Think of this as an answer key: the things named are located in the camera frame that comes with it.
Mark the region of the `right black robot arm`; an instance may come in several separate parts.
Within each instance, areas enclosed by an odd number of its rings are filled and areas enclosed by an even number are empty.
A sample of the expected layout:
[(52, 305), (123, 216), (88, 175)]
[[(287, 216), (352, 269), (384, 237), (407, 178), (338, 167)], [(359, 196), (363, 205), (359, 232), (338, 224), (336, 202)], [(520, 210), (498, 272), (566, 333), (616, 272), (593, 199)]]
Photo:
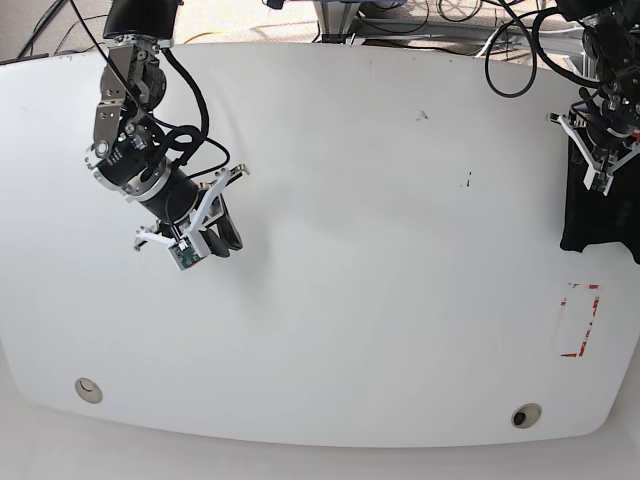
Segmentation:
[[(227, 258), (243, 247), (223, 192), (247, 175), (245, 165), (229, 165), (227, 148), (209, 136), (206, 100), (191, 74), (171, 51), (177, 1), (115, 1), (106, 17), (105, 68), (100, 80), (88, 168), (106, 188), (135, 201), (155, 217), (136, 232), (134, 248), (150, 242), (164, 246), (180, 270), (209, 256)], [(181, 76), (194, 95), (198, 125), (174, 126), (159, 120), (167, 78), (160, 61)], [(183, 168), (203, 144), (224, 160), (200, 174)]]

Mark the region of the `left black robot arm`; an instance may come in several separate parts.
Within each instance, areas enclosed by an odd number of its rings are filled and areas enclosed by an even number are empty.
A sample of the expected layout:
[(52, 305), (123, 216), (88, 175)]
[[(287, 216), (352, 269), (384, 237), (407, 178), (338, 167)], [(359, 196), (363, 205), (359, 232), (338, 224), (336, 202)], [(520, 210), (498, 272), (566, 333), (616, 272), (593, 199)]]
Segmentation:
[(557, 6), (565, 20), (583, 25), (583, 49), (594, 62), (592, 89), (601, 103), (587, 102), (591, 142), (608, 152), (630, 146), (639, 129), (639, 3), (559, 1)]

